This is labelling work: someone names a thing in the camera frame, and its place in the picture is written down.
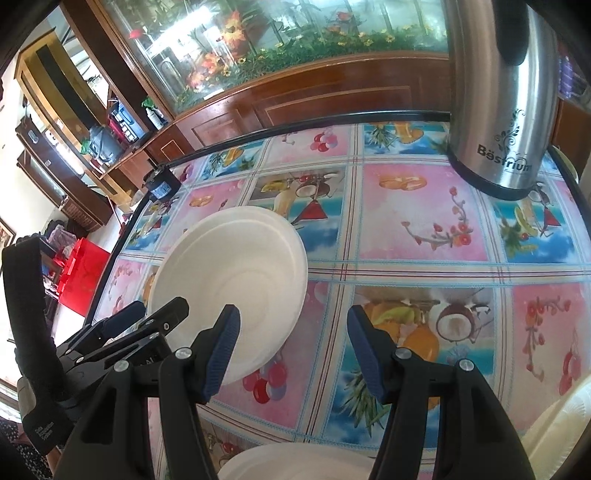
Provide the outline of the large white bowl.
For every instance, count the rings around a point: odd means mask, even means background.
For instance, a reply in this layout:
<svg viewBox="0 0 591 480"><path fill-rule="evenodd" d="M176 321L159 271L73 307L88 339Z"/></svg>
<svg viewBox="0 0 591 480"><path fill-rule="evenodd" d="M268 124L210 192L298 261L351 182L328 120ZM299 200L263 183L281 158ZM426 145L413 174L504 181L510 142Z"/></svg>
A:
<svg viewBox="0 0 591 480"><path fill-rule="evenodd" d="M167 336L189 346L225 305L238 308L240 329L224 384L263 367L296 327L308 288L308 257L296 228L256 206L218 211L189 228L166 254L147 303L154 313L175 297L188 315Z"/></svg>

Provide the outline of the cream ribbed paper bowl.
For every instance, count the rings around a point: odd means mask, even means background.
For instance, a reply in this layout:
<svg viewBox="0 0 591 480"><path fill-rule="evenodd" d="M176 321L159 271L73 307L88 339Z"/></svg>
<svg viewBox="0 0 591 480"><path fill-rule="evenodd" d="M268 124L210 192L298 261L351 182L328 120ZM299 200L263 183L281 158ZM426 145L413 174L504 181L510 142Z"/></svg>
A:
<svg viewBox="0 0 591 480"><path fill-rule="evenodd" d="M522 437L536 479L550 479L590 421L590 376L580 378L548 407Z"/></svg>

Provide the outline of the small black jar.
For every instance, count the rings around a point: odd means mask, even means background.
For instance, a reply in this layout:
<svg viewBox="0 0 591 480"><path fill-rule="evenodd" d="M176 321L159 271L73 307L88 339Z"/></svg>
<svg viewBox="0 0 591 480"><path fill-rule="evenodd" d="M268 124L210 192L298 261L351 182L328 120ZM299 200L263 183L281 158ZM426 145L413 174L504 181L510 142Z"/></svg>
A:
<svg viewBox="0 0 591 480"><path fill-rule="evenodd" d="M179 191L181 182L166 165L154 164L144 175L143 186L151 200L165 202Z"/></svg>

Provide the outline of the grey kettle on shelf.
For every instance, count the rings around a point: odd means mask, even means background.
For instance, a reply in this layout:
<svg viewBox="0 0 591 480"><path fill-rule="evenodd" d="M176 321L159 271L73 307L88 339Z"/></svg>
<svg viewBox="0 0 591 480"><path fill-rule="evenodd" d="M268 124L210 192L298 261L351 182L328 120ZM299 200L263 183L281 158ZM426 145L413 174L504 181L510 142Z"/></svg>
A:
<svg viewBox="0 0 591 480"><path fill-rule="evenodd" d="M124 150L108 127L94 125L89 130L89 151L98 161L107 166L115 164Z"/></svg>

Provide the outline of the wooden side shelf unit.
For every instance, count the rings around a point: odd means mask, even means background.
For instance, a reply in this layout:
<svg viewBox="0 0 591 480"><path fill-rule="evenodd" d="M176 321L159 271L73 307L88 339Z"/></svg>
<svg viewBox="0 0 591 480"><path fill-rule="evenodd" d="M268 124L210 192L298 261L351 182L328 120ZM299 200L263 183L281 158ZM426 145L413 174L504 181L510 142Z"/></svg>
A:
<svg viewBox="0 0 591 480"><path fill-rule="evenodd" d="M16 134L30 159L19 166L66 216L92 232L115 210L129 214L141 181L122 171L130 152L112 166L89 151L89 130L114 118L76 68L53 28L26 43L15 58L16 80L26 101Z"/></svg>

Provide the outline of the white spray bottle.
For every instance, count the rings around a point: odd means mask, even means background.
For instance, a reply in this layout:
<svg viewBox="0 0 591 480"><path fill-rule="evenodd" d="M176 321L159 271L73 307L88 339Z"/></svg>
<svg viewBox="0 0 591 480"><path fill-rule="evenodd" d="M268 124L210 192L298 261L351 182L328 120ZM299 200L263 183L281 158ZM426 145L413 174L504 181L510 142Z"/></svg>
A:
<svg viewBox="0 0 591 480"><path fill-rule="evenodd" d="M150 97L146 97L142 101L141 105L144 108L148 119L157 130L161 130L167 125L167 120L165 116L158 109L158 107L155 105L155 103Z"/></svg>

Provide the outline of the colourful fruit pattern tablecloth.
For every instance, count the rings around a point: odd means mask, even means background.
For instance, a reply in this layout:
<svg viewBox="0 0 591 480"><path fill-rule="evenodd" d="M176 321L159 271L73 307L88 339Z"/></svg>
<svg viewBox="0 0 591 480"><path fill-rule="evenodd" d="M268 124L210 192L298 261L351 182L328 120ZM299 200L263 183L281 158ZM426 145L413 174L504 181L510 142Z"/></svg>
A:
<svg viewBox="0 0 591 480"><path fill-rule="evenodd" d="M377 451L389 411L349 344L355 304L431 361L472 360L522 435L589 384L590 237L559 155L545 155L527 197L504 201L457 175L447 133L443 122L403 121L250 141L178 166L178 193L134 216L92 321L146 301L173 244L218 211L276 212L308 253L290 339L201 412L216 466L281 441Z"/></svg>

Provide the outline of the glass fish tank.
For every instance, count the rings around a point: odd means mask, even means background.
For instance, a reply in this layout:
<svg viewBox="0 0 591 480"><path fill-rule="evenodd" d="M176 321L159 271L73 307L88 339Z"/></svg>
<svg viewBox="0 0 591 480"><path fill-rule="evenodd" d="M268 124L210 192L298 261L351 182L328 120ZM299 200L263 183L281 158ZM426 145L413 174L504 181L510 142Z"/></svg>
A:
<svg viewBox="0 0 591 480"><path fill-rule="evenodd" d="M174 114L312 61L447 49L439 1L122 0L100 6Z"/></svg>

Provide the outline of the wooden cabinet under tank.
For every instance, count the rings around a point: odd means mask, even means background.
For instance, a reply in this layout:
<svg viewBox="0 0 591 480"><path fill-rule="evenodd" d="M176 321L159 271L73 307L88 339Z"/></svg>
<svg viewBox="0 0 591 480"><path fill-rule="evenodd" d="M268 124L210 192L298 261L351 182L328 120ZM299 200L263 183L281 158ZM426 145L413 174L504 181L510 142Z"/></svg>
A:
<svg viewBox="0 0 591 480"><path fill-rule="evenodd" d="M143 147L158 163L266 128L332 115L447 111L445 53L390 51L329 58L271 73L177 115Z"/></svg>

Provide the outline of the stainless steel thermos jug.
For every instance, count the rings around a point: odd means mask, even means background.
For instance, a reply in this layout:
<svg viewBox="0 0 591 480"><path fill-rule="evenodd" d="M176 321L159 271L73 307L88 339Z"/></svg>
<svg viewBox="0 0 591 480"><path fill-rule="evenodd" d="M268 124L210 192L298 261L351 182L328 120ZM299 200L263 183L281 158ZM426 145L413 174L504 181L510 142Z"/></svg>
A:
<svg viewBox="0 0 591 480"><path fill-rule="evenodd" d="M536 184L554 124L556 35L524 1L454 0L443 9L450 163L483 193L520 200Z"/></svg>

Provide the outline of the purple bottles on shelf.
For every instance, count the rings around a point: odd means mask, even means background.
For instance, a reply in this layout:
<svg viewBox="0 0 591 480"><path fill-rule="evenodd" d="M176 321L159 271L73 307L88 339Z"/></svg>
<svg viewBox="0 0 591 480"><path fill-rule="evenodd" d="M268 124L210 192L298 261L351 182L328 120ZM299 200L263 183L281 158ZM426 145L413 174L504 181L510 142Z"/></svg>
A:
<svg viewBox="0 0 591 480"><path fill-rule="evenodd" d="M566 99L572 97L574 86L574 70L567 55L559 59L559 93Z"/></svg>

